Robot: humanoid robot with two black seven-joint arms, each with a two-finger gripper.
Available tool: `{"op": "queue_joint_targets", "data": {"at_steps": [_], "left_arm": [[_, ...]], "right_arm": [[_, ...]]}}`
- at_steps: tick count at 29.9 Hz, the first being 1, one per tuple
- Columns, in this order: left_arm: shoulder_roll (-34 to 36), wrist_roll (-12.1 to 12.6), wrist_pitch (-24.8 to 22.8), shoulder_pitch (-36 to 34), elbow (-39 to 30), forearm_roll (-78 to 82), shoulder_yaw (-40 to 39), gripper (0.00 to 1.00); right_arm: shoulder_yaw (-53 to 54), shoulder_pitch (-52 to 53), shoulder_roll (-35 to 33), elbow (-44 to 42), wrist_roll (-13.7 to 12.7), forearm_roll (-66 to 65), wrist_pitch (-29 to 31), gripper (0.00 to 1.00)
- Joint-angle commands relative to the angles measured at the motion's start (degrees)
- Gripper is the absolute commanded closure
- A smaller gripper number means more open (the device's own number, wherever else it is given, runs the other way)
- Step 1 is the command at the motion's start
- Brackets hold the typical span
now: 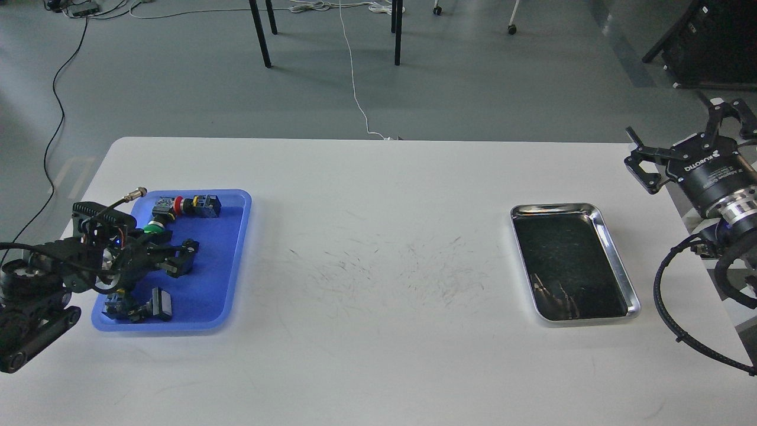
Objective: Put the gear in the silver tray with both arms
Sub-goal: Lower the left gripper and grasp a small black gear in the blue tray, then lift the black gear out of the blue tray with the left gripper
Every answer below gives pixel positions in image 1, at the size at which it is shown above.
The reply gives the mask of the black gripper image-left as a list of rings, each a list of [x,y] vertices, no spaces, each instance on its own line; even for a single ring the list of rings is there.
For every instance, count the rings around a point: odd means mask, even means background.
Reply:
[[[136,219],[116,209],[120,201],[105,206],[82,201],[73,204],[74,237],[94,251],[96,273],[85,272],[87,286],[98,293],[117,289],[132,291],[135,284],[153,270],[164,270],[169,277],[182,277],[192,271],[200,242],[186,239],[181,245],[155,244],[143,236]]]

